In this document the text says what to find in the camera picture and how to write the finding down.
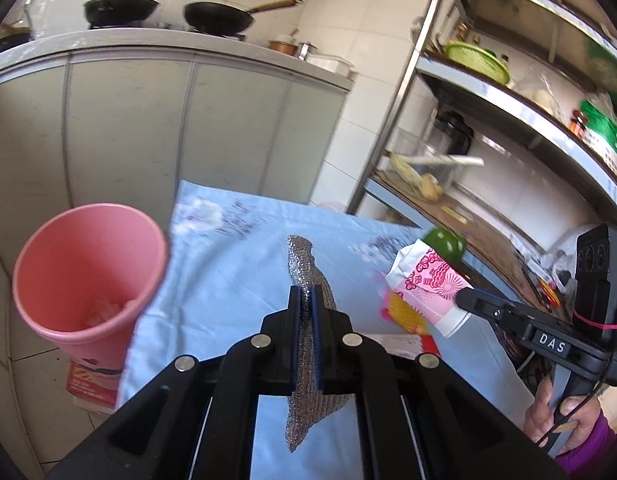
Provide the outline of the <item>right hand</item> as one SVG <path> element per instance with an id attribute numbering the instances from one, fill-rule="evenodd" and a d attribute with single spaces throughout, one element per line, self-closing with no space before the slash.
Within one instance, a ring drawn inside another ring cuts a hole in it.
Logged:
<path id="1" fill-rule="evenodd" d="M 552 397 L 552 382 L 550 377 L 546 376 L 539 383 L 534 402 L 525 412 L 523 432 L 534 443 L 544 446 L 545 442 L 540 441 L 540 438 L 547 434 L 555 420 L 561 420 L 572 430 L 570 437 L 560 448 L 560 454 L 563 454 L 578 448 L 588 439 L 602 414 L 602 408 L 595 396 L 586 403 L 585 396 L 570 396 L 561 403 L 559 414 L 555 416 L 550 407 Z"/>

